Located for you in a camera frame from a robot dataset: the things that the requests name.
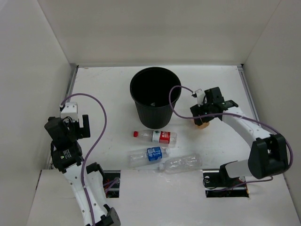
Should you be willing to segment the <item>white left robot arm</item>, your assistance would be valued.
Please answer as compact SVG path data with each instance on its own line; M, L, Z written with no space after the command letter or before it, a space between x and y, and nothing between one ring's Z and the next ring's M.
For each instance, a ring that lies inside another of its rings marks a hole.
M103 185L105 173L100 164L84 163L79 139L90 137L88 115L83 115L83 126L71 117L50 117L44 128L52 138L50 154L53 166L71 186L86 226L119 226L116 210L107 203Z

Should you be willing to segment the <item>red label clear bottle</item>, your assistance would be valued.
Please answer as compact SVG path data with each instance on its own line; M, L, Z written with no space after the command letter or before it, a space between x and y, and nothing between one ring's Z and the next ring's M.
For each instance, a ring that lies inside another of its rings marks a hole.
M161 130L134 131L133 137L163 147L174 147L177 142L177 133Z

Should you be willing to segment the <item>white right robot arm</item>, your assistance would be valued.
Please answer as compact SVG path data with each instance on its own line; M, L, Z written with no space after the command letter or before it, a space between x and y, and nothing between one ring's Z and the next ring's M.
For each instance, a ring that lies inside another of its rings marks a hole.
M192 96L197 99L197 104L190 108L196 125L202 126L218 118L234 129L250 147L248 159L225 163L218 173L212 175L205 173L206 187L231 189L240 185L238 181L241 177L265 180L289 169L285 138L246 117L237 103L224 99L219 87L205 91L198 89Z

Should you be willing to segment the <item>orange juice bottle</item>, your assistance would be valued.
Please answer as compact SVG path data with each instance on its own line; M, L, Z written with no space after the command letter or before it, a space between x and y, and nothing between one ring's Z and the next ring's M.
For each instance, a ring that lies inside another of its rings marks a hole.
M198 129L205 129L210 124L210 122L205 122L202 119L194 119L194 123Z

